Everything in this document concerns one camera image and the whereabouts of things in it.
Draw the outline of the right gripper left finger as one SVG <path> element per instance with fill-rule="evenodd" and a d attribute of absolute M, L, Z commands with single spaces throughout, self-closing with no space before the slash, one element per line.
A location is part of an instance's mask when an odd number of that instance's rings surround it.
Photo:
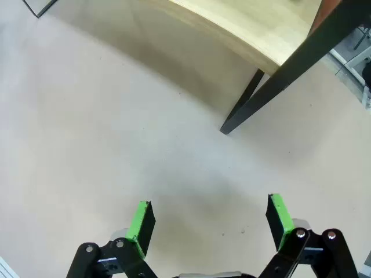
<path fill-rule="evenodd" d="M 151 202 L 141 201 L 124 237 L 101 247 L 92 242 L 78 247 L 67 277 L 155 277 L 145 262 L 155 222 Z"/>

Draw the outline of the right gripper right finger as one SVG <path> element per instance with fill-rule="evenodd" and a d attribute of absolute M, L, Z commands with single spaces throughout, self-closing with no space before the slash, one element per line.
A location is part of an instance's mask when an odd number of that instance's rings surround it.
<path fill-rule="evenodd" d="M 278 193 L 268 195 L 265 216 L 277 253 L 260 277 L 291 277 L 298 265 L 309 265 L 316 277 L 358 277 L 340 230 L 331 228 L 319 235 L 296 226 Z"/>

